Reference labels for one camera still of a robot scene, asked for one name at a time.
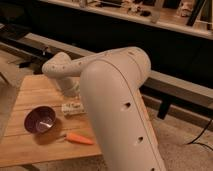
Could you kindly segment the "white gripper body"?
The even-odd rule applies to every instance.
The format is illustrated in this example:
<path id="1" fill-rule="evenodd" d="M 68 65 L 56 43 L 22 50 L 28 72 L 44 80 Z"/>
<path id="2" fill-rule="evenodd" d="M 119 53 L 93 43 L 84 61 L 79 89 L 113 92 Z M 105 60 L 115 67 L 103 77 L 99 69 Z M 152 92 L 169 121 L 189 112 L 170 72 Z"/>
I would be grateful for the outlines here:
<path id="1" fill-rule="evenodd" d="M 64 96 L 76 97 L 79 95 L 79 82 L 69 77 L 57 80 L 58 86 Z"/>

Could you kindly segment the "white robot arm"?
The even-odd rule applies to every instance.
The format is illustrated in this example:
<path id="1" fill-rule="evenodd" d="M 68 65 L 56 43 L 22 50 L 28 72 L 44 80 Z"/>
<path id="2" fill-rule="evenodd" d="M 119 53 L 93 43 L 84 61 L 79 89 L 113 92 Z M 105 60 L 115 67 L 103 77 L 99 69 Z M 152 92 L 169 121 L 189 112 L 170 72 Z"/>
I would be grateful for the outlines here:
<path id="1" fill-rule="evenodd" d="M 166 171 L 139 88 L 151 62 L 138 47 L 73 60 L 57 53 L 42 66 L 66 96 L 80 92 L 109 171 Z"/>

